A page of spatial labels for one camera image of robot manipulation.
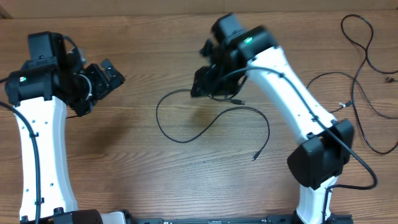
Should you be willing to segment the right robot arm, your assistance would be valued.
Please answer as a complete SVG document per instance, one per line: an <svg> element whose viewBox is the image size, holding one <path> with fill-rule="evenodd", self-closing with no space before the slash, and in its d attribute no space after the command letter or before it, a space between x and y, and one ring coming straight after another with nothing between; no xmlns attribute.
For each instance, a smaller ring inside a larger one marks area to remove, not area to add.
<svg viewBox="0 0 398 224"><path fill-rule="evenodd" d="M201 50L210 63L198 69L191 96L229 100L251 79L279 110L297 143L287 159L300 185L291 215L270 215L268 223L351 223L350 215L330 211L331 186L349 161L353 126L338 121L314 99L289 65L283 48L263 26L245 29L234 14L219 18L213 40Z"/></svg>

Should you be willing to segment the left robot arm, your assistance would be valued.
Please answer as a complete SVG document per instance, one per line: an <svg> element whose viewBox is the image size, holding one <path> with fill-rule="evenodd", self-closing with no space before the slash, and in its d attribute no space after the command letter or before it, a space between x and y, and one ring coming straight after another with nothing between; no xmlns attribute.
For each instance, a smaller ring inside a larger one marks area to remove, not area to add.
<svg viewBox="0 0 398 224"><path fill-rule="evenodd" d="M67 111L88 115L125 79L109 60L87 64L68 36L28 36L30 59L5 80L6 108L17 120L22 151L21 223L131 223L125 210L100 213L78 208L68 175Z"/></svg>

